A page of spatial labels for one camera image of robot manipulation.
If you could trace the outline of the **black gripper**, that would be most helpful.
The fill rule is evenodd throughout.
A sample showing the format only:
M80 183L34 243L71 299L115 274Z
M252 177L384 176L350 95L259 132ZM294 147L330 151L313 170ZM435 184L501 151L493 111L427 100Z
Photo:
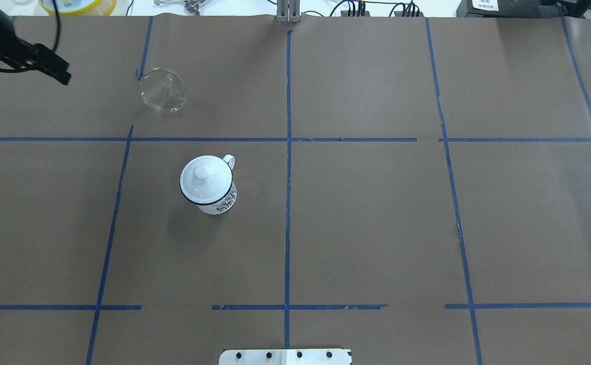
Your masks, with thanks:
M15 33L11 18L0 9L0 60L13 71L39 71L62 85L70 83L69 64L43 44L25 44Z

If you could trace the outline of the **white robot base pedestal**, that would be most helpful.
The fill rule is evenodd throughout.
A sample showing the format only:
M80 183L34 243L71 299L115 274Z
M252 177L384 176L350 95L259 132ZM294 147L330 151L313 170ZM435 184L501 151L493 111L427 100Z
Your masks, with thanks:
M350 349L231 349L219 364L352 364Z

